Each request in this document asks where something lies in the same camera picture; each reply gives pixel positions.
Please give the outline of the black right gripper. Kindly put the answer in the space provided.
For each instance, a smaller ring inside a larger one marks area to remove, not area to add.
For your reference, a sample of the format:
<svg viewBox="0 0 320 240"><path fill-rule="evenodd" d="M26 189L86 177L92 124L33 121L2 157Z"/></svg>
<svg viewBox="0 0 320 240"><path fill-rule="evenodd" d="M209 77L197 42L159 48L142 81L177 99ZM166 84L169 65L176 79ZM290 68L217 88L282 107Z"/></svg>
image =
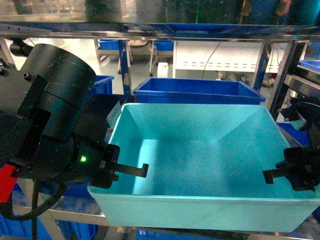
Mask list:
<svg viewBox="0 0 320 240"><path fill-rule="evenodd" d="M310 146L290 147L283 150L284 160L277 169L264 170L266 184L275 178L285 177L296 192L315 191L320 184L320 150Z"/></svg>

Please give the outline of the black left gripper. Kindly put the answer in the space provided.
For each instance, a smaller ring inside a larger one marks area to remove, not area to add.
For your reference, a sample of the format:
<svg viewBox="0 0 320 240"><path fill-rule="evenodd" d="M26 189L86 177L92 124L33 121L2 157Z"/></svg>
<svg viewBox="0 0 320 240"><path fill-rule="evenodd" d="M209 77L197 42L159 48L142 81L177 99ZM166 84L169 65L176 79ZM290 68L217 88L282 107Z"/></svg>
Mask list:
<svg viewBox="0 0 320 240"><path fill-rule="evenodd" d="M95 142L86 136L75 136L74 156L67 169L67 181L109 189L120 176L116 172L146 178L149 164L142 168L119 164L120 147L106 142Z"/></svg>

